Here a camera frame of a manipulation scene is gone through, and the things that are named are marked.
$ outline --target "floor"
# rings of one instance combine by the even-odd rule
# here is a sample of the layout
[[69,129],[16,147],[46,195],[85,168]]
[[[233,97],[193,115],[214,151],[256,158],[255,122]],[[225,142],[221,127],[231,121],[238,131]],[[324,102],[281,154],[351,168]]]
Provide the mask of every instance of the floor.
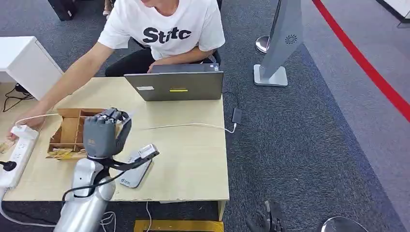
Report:
[[[68,22],[60,22],[47,1],[4,2],[0,36],[35,35],[63,70],[92,47],[104,25],[99,0],[78,2],[80,11]],[[373,0],[323,2],[376,69],[409,101],[405,39],[409,29],[396,29],[395,18]],[[254,41],[268,33],[273,8],[269,0],[223,1],[224,89],[237,94],[244,110],[237,132],[226,135],[231,193],[224,216],[226,231],[248,231],[244,219],[267,199],[281,202],[291,232],[315,231],[336,215],[355,219],[369,231],[410,231],[409,123],[354,62],[311,1],[302,1],[305,43],[284,64],[289,86],[253,84],[252,66],[263,58]],[[364,9],[372,12],[369,18],[361,14]],[[137,49],[130,45],[104,67]],[[235,106],[234,97],[225,96],[227,126]],[[57,221],[59,217],[57,202],[4,205],[37,218]],[[136,218],[147,219],[144,203],[111,203],[109,210],[117,213],[121,232],[132,231]],[[151,203],[150,210],[155,219],[217,218],[216,204],[207,202]],[[46,231],[3,218],[0,225],[12,232]]]
[[[404,39],[410,37],[410,28],[397,28],[399,21],[374,0],[322,2],[376,70],[410,102],[410,46]],[[357,65],[312,2],[302,3],[305,45],[410,231],[410,124]],[[364,17],[363,12],[372,13]]]

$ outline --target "metal base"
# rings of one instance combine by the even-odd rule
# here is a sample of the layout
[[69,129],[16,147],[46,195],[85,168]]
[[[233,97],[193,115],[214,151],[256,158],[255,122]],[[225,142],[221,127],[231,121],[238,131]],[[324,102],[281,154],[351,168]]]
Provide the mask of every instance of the metal base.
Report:
[[261,54],[263,54],[263,55],[265,55],[266,53],[267,53],[267,48],[268,48],[268,42],[269,42],[269,36],[262,36],[262,37],[259,37],[257,40],[256,40],[256,50],[259,52],[259,53],[261,53]]
[[346,217],[332,217],[322,226],[321,232],[368,232],[359,223]]
[[261,79],[260,64],[253,66],[254,83],[257,86],[288,86],[288,78],[286,76],[286,70],[283,66],[280,66],[276,73],[274,73],[269,79]]

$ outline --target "man's hand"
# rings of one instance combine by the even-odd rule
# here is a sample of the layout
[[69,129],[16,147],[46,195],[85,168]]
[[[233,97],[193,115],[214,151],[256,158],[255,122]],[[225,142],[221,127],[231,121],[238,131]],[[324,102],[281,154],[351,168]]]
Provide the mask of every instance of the man's hand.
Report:
[[[29,111],[25,112],[24,114],[20,115],[16,121],[27,118],[27,117],[34,117],[34,116],[39,116],[39,115],[45,115],[47,113],[46,110],[41,109],[41,107],[36,106],[32,109],[30,109]],[[39,127],[45,120],[45,117],[38,117],[38,118],[33,118],[33,119],[28,119],[28,120],[24,120],[21,123],[19,123],[20,125],[27,125],[32,129],[35,129],[37,127]],[[17,138],[16,135],[14,135],[13,133],[11,133],[11,129],[14,126],[14,124],[9,128],[9,131],[6,133],[6,137],[9,140],[15,140]]]
[[147,73],[151,73],[152,66],[154,66],[154,65],[163,65],[163,64],[173,64],[172,59],[170,59],[170,57],[168,57],[168,58],[162,58],[162,59],[159,59],[159,60],[155,61],[154,63],[152,63],[149,66],[149,69],[148,69]]

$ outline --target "white drawer unit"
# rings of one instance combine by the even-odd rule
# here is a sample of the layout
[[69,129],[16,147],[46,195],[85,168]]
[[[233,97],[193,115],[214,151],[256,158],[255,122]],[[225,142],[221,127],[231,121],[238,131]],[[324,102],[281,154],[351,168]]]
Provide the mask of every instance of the white drawer unit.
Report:
[[63,74],[34,36],[0,37],[0,51],[0,83],[17,82],[38,100]]

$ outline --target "carpet floor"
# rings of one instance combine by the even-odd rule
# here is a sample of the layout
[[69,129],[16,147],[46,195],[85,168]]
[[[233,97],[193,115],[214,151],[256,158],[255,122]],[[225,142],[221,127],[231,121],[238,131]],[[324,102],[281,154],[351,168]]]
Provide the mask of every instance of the carpet floor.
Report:
[[[76,18],[60,22],[46,1],[5,0],[0,9],[0,36],[35,35],[65,70],[92,47],[105,21],[103,1],[77,4]],[[304,45],[284,64],[288,87],[253,84],[252,67],[263,58],[255,51],[254,41],[268,33],[273,17],[270,1],[224,0],[222,5],[227,40],[220,49],[226,73],[224,90],[234,92],[244,110],[237,132],[226,135],[231,200],[223,220],[225,231],[248,231],[244,218],[261,208],[264,200],[275,199],[282,204],[291,232],[315,231],[336,215],[355,219],[373,232],[405,232]],[[107,64],[135,49],[133,44],[117,51]],[[228,127],[235,106],[235,97],[224,97]],[[59,217],[59,202],[4,205],[51,221]],[[110,203],[108,210],[117,214],[120,232],[132,231],[136,218],[148,218],[145,203]],[[150,210],[154,219],[217,219],[216,203],[151,203]],[[51,231],[16,225],[1,217],[0,225],[11,232]]]

